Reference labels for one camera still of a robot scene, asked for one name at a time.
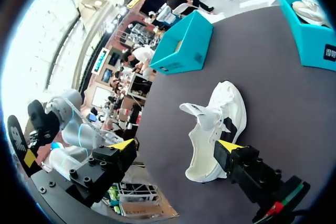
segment teal shoe box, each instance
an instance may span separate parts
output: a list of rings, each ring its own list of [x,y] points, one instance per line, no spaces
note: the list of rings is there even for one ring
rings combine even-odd
[[[163,35],[150,67],[163,74],[201,70],[213,29],[208,20],[193,11]]]
[[[278,0],[298,47],[301,64],[336,71],[336,33],[333,29],[302,24],[291,4],[300,0]]]

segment bolt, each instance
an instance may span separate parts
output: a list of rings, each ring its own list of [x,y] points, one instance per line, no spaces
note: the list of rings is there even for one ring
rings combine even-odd
[[[96,162],[95,162],[95,159],[93,157],[89,158],[89,164],[90,165],[94,165]]]
[[[38,191],[39,191],[40,193],[42,193],[42,194],[45,194],[45,193],[47,192],[47,189],[44,188],[43,186],[41,186],[41,187],[38,189]]]
[[[70,176],[73,178],[78,177],[77,171],[75,169],[70,169],[69,173],[70,173]]]
[[[90,177],[84,177],[83,182],[86,186],[89,186],[92,183],[92,179]]]
[[[56,183],[53,182],[53,181],[50,181],[50,182],[49,182],[49,187],[54,187],[54,186],[56,186]]]
[[[102,161],[99,163],[101,168],[106,169],[107,163],[105,161]]]

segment black table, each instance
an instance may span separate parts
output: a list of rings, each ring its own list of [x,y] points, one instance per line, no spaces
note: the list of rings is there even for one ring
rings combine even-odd
[[[207,105],[220,80],[241,91],[247,127],[237,144],[252,145],[272,168],[311,184],[308,208],[336,162],[336,72],[303,67],[279,7],[222,20],[202,71],[158,74],[137,137],[149,172],[183,223],[251,223],[258,206],[228,180],[198,184],[184,173],[192,158],[195,117],[183,102]]]

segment white sneaker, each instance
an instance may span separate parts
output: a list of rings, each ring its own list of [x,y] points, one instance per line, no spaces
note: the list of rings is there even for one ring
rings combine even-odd
[[[194,152],[185,176],[199,183],[226,178],[214,158],[214,147],[219,139],[235,143],[246,127],[245,105],[238,89],[228,81],[219,83],[206,108],[183,103],[180,109],[197,117],[197,124],[189,133]]]
[[[292,3],[294,12],[311,25],[330,26],[326,15],[316,0],[301,0]]]

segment yellow triangle label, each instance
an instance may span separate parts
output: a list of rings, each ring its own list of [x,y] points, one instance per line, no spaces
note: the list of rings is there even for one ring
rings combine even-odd
[[[30,168],[35,160],[36,160],[35,155],[33,154],[33,152],[30,149],[28,149],[27,153],[26,153],[26,156],[23,159],[23,161]]]
[[[108,147],[114,147],[116,149],[119,149],[119,150],[123,150],[126,148],[127,145],[129,145],[134,139],[130,139],[130,140],[126,140],[124,142],[121,142],[121,143],[118,143],[118,144],[112,144]]]
[[[240,145],[236,145],[233,143],[229,143],[223,140],[218,140],[230,153],[232,152],[232,150],[236,149],[236,148],[244,148],[244,146],[240,146]]]

